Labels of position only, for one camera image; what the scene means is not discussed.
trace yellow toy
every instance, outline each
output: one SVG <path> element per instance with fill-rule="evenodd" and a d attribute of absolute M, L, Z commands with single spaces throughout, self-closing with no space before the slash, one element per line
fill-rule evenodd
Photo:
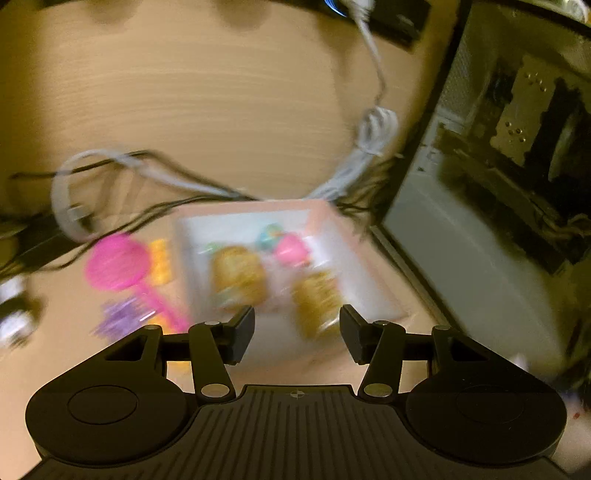
<path fill-rule="evenodd" d="M 150 243 L 150 260 L 150 280 L 152 281 L 152 285 L 158 287 L 170 282 L 173 273 L 170 268 L 170 258 L 164 238 L 154 240 Z"/>

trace toy food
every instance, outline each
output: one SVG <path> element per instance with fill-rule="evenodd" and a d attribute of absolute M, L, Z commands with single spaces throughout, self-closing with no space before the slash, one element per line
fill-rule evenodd
<path fill-rule="evenodd" d="M 292 297 L 298 325 L 305 337 L 313 338 L 336 329 L 343 299 L 337 279 L 330 271 L 313 271 L 297 280 L 292 287 Z"/>
<path fill-rule="evenodd" d="M 223 309 L 256 306 L 267 299 L 267 274 L 259 256 L 247 247 L 232 245 L 216 250 L 211 272 L 213 291 Z"/>

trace power cord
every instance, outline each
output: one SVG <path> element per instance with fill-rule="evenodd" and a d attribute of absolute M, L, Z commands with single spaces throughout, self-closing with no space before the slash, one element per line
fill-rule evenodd
<path fill-rule="evenodd" d="M 330 180 L 307 196 L 309 199 L 324 199 L 331 202 L 348 194 L 350 187 L 363 175 L 374 157 L 382 155 L 384 148 L 398 131 L 396 114 L 380 105 L 386 94 L 387 85 L 382 58 L 368 27 L 369 15 L 374 9 L 374 0 L 343 0 L 342 3 L 349 8 L 349 15 L 353 18 L 369 50 L 378 75 L 379 91 L 374 107 L 367 111 L 359 123 L 356 148 L 337 168 Z"/>

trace open computer case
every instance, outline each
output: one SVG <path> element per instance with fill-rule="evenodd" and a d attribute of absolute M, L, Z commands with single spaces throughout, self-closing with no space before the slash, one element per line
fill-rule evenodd
<path fill-rule="evenodd" d="M 509 0 L 458 19 L 372 234 L 450 323 L 555 374 L 591 343 L 591 28 Z"/>

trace plug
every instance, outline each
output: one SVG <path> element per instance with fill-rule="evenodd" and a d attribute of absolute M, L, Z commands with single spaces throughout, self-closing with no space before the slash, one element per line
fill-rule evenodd
<path fill-rule="evenodd" d="M 340 0 L 340 2 L 349 9 L 349 15 L 355 21 L 369 21 L 369 16 L 375 7 L 375 0 Z"/>

